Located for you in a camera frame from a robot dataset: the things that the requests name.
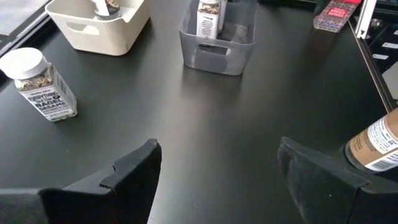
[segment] jar label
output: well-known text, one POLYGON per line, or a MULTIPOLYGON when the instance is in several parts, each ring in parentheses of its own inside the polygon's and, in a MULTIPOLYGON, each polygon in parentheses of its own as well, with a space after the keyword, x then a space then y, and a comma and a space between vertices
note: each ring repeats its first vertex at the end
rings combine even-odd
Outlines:
POLYGON ((369 163, 365 167, 373 171, 382 172, 396 166, 398 166, 398 151, 394 151, 386 156, 383 156, 382 158, 369 163))
POLYGON ((368 128, 369 140, 381 154, 386 154, 398 148, 398 141, 386 127, 386 118, 381 118, 368 128))
POLYGON ((199 3, 197 16, 197 36, 216 39, 218 35, 218 21, 220 19, 220 4, 199 3))
POLYGON ((376 172, 398 165, 397 118, 398 110, 395 110, 349 142, 351 153, 360 164, 376 172))
POLYGON ((54 73, 52 86, 21 92, 21 95, 50 121, 58 121, 77 112, 75 95, 58 72, 54 73))

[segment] white label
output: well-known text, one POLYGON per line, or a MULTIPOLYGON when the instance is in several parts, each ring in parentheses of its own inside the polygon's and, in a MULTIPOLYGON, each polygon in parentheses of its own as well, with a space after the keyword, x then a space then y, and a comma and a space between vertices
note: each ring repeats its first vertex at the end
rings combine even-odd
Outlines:
POLYGON ((197 36, 209 39, 217 39, 219 18, 219 14, 209 14, 198 11, 197 36))
POLYGON ((388 55, 373 54, 372 56, 373 56, 373 58, 381 59, 381 60, 385 60, 388 58, 388 55))
POLYGON ((398 148, 398 141, 387 129, 385 119, 381 118, 368 128, 369 140, 381 154, 398 148))
POLYGON ((393 44, 393 43, 384 43, 382 45, 383 47, 388 47, 388 48, 392 48, 392 49, 398 49, 398 44, 393 44))
POLYGON ((21 92, 49 121, 58 121, 77 112, 76 98, 58 72, 54 74, 54 85, 21 92))
POLYGON ((392 152, 380 159, 377 159, 365 167, 373 171, 382 172, 396 166, 398 166, 398 151, 392 152))

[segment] brown spice bottle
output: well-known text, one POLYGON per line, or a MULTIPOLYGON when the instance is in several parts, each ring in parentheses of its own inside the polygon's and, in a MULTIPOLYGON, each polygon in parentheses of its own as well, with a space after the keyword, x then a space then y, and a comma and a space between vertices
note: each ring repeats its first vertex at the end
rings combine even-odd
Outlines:
POLYGON ((345 147, 347 159, 367 172, 384 172, 398 166, 398 109, 385 115, 352 138, 345 147))

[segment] metal edge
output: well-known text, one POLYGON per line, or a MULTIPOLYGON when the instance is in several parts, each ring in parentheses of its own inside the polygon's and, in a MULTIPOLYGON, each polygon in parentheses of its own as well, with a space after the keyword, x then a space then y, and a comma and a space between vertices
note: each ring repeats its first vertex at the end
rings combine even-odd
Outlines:
POLYGON ((370 53, 369 47, 366 45, 364 40, 357 39, 355 37, 355 25, 356 25, 355 19, 352 17, 348 21, 348 24, 349 24, 349 27, 351 28, 353 37, 355 38, 355 41, 359 47, 361 55, 362 55, 362 57, 365 61, 365 64, 369 70, 369 73, 372 77, 374 85, 376 86, 377 92, 380 95, 381 101, 382 101, 386 111, 389 113, 395 109, 396 103, 395 103, 394 99, 392 98, 385 81, 381 78, 382 75, 377 70, 377 67, 374 64, 374 61, 373 61, 372 57, 370 56, 371 53, 370 53))

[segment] white plastic bin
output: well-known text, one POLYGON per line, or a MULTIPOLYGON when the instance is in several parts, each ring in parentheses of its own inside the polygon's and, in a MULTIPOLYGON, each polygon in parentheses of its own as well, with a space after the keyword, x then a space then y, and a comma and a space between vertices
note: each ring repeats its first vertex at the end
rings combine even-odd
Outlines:
POLYGON ((122 17, 101 21, 89 0, 53 0, 45 7, 73 48, 123 55, 150 17, 149 0, 120 0, 122 17))

